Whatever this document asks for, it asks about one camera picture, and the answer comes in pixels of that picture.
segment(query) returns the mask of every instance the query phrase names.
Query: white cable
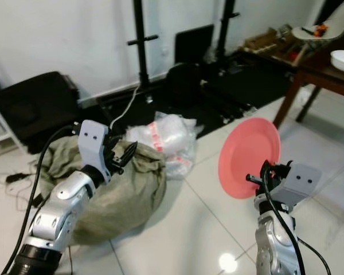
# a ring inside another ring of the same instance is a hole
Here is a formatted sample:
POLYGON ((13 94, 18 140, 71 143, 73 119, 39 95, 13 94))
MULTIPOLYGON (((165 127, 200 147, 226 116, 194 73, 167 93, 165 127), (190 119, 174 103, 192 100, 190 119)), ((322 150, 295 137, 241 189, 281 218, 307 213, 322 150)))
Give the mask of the white cable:
POLYGON ((127 111, 130 109, 130 106, 131 106, 132 102, 134 101, 135 96, 136 96, 136 92, 139 90, 139 88, 140 88, 140 86, 137 86, 136 89, 134 90, 134 92, 132 93, 132 98, 131 98, 130 102, 127 104, 124 112, 111 122, 111 124, 110 124, 111 130, 112 130, 112 127, 114 126, 115 122, 118 121, 120 118, 122 118, 127 113, 127 111))

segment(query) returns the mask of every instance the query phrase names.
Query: table leg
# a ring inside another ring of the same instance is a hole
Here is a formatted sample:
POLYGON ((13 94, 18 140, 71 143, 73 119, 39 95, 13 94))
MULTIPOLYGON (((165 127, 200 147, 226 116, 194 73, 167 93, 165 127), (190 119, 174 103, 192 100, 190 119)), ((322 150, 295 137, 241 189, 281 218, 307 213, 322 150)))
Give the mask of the table leg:
POLYGON ((312 103, 316 99, 317 95, 319 95, 321 90, 321 87, 316 86, 310 96, 310 98, 307 100, 306 104, 303 106, 301 112, 299 113, 298 117, 296 118, 297 122, 302 122, 305 115, 307 114, 308 110, 310 109, 312 103))
POLYGON ((286 98, 284 99, 282 106, 280 106, 280 109, 278 113, 276 114, 276 117, 273 121, 275 127, 279 129, 280 125, 282 124, 284 118, 286 117, 289 109, 291 108, 291 105, 293 103, 294 98, 296 97, 299 88, 302 85, 302 74, 298 72, 294 78, 294 81, 289 89, 289 91, 286 94, 286 98))

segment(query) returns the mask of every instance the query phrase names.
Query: white chair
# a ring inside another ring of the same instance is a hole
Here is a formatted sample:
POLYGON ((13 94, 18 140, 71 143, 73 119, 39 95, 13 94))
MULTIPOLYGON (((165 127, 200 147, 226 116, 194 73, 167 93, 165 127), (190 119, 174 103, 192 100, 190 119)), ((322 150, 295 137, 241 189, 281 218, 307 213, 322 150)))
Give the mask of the white chair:
MULTIPOLYGON (((302 30, 302 27, 295 27, 294 29, 292 29, 292 34, 294 37, 304 42, 320 42, 326 40, 331 41, 341 37, 344 34, 344 2, 341 3, 340 6, 332 13, 332 15, 323 23, 328 26, 328 29, 322 37, 315 37, 309 34, 302 30)), ((305 26, 304 28, 306 30, 314 32, 316 29, 316 25, 305 26)), ((305 55, 308 48, 309 44, 305 43, 296 60, 293 62, 293 66, 298 65, 299 61, 305 55)))

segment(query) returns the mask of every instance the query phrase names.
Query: robotic hand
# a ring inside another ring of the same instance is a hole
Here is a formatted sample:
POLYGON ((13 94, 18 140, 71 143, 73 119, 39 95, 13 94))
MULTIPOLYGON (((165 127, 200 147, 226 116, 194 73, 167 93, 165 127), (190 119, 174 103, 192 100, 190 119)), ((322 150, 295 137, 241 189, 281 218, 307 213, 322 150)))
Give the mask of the robotic hand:
POLYGON ((121 158, 112 149, 118 138, 108 127, 91 120, 77 125, 78 146, 83 168, 72 173, 51 192, 48 201, 34 217, 27 237, 15 258, 10 275, 54 274, 80 214, 100 184, 108 184, 114 173, 123 173, 137 143, 132 143, 121 158))
POLYGON ((255 235, 257 275, 303 275, 295 219, 290 212, 312 194, 320 177, 319 170, 291 162, 274 166, 265 162, 260 178, 247 175, 248 181, 260 185, 254 200, 260 212, 255 235))

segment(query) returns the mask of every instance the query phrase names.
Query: white wall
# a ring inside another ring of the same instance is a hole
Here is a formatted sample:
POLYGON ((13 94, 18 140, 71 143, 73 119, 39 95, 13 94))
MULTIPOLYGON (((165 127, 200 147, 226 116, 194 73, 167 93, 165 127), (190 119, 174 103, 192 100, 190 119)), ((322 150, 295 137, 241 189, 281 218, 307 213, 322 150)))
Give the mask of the white wall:
MULTIPOLYGON (((237 0, 228 49, 284 23, 312 21, 324 0, 237 0)), ((173 65, 177 32, 216 24, 224 0, 144 0, 150 76, 173 65)), ((86 99, 138 79, 132 0, 0 0, 0 82, 10 85, 59 70, 69 74, 86 99)))

